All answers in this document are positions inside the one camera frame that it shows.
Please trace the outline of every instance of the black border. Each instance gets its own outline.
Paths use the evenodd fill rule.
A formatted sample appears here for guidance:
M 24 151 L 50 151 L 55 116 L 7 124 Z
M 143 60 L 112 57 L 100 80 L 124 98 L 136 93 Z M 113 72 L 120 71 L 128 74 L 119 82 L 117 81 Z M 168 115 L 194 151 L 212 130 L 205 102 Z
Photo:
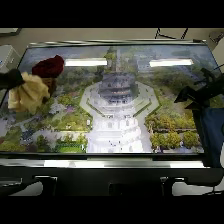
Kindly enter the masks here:
M 130 40 L 130 41 L 153 41 L 154 39 L 149 39 L 149 40 L 145 40 L 145 39 L 136 39 L 136 40 Z M 67 43 L 68 45 L 67 46 L 72 46 L 72 47 L 87 47 L 87 46 L 111 46 L 111 45 L 119 45 L 119 46 L 126 46 L 126 45 L 148 45 L 148 43 L 125 43 L 125 44 L 122 44 L 120 42 L 114 42 L 114 43 L 111 43 L 113 40 L 106 40 L 106 42 L 103 42 L 103 40 L 90 40 L 90 41 L 83 41 L 83 42 L 86 42 L 87 44 L 86 45 L 76 45 L 76 44 L 71 44 L 71 43 Z M 171 43 L 165 43 L 169 40 L 161 40 L 163 43 L 159 43 L 160 45 L 164 44 L 164 45 L 167 45 L 167 44 L 171 44 L 172 45 L 172 41 Z M 17 66 L 17 69 L 19 69 L 19 66 L 27 52 L 28 49 L 32 49 L 32 48 L 41 48 L 41 46 L 39 46 L 39 44 L 45 44 L 44 42 L 43 43 L 37 43 L 38 46 L 35 47 L 35 45 L 33 45 L 33 47 L 31 46 L 27 46 L 23 56 L 21 57 L 21 60 Z M 208 45 L 206 44 L 206 42 L 203 42 L 203 41 L 198 41 L 198 43 L 196 44 L 197 46 L 198 45 L 206 45 L 208 47 Z M 43 48 L 53 48 L 53 47 L 66 47 L 65 45 L 60 45 L 60 46 L 42 46 Z M 6 91 L 3 99 L 2 99 L 2 102 L 0 104 L 0 109 L 1 109 L 1 106 L 5 100 L 5 97 L 7 95 L 8 91 Z M 201 154 L 193 154 L 193 153 L 189 153 L 189 154 L 186 154 L 186 153 L 165 153 L 165 154 L 155 154 L 155 153 L 129 153 L 129 154 L 123 154 L 123 153 L 85 153 L 85 154 L 82 154 L 82 153 L 27 153 L 27 152 L 24 152 L 24 153 L 17 153 L 17 152 L 2 152 L 0 151 L 0 158 L 7 158 L 7 159 L 40 159 L 40 160 L 50 160 L 50 159 L 57 159 L 57 160 L 86 160 L 88 158 L 148 158 L 148 159 L 152 159 L 153 161 L 196 161 L 196 160 L 200 160 L 203 162 L 203 164 L 206 164 L 207 166 L 210 166 L 210 161 L 209 161 L 209 158 L 208 158 L 208 152 L 206 149 L 204 149 L 204 153 L 201 153 Z

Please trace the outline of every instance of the dark red cloth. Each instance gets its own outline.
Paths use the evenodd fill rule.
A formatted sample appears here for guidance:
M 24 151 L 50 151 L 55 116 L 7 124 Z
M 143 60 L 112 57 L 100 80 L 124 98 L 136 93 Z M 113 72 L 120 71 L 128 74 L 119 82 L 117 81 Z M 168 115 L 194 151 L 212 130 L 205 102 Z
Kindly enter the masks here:
M 64 60 L 56 55 L 54 58 L 48 58 L 40 61 L 32 68 L 32 74 L 41 78 L 57 78 L 63 71 Z

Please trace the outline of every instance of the display screen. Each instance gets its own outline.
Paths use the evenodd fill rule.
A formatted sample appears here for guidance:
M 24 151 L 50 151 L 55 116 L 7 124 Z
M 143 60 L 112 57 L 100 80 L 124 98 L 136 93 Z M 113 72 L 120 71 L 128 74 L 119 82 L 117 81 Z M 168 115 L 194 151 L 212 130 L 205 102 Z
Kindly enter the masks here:
M 185 86 L 217 67 L 207 46 L 125 45 L 27 49 L 19 66 L 60 55 L 65 66 L 52 97 L 31 115 L 0 117 L 0 151 L 36 153 L 203 153 Z M 223 107 L 221 96 L 212 107 Z

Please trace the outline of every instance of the metal frame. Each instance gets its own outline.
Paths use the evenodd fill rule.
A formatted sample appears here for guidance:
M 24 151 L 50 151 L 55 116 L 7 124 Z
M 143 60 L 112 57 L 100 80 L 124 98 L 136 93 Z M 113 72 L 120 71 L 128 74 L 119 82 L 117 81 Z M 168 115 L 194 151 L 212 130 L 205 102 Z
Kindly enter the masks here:
M 44 42 L 31 43 L 27 46 L 21 60 L 28 49 L 41 47 L 66 47 L 66 46 L 105 46 L 105 45 L 207 45 L 205 41 L 189 41 L 183 39 L 135 39 L 135 40 L 89 40 L 89 41 L 60 41 L 60 42 Z M 154 153 L 131 153 L 131 154 L 110 154 L 110 153 L 91 153 L 91 154 L 65 154 L 65 153 L 15 153 L 15 152 L 0 152 L 0 159 L 41 159 L 41 160 L 148 160 L 148 161 L 202 161 L 206 166 L 209 166 L 208 158 L 204 154 L 154 154 Z
M 187 34 L 187 31 L 188 31 L 188 28 L 185 29 L 183 35 L 181 36 L 181 39 L 184 39 L 184 38 L 185 38 L 185 36 L 186 36 L 186 34 Z M 170 37 L 170 36 L 167 36 L 167 35 L 160 34 L 160 28 L 157 29 L 155 39 L 157 38 L 157 36 L 166 37 L 166 38 L 174 39 L 174 40 L 177 39 L 177 38 L 175 38 L 175 37 Z

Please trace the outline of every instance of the yellow cloth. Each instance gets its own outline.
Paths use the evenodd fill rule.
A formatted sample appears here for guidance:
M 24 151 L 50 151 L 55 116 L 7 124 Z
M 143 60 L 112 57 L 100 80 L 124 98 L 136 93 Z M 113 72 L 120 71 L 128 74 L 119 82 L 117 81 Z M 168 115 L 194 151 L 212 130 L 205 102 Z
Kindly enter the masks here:
M 8 108 L 16 112 L 28 110 L 31 114 L 35 114 L 43 98 L 50 98 L 48 87 L 39 76 L 24 72 L 22 77 L 25 83 L 9 91 Z

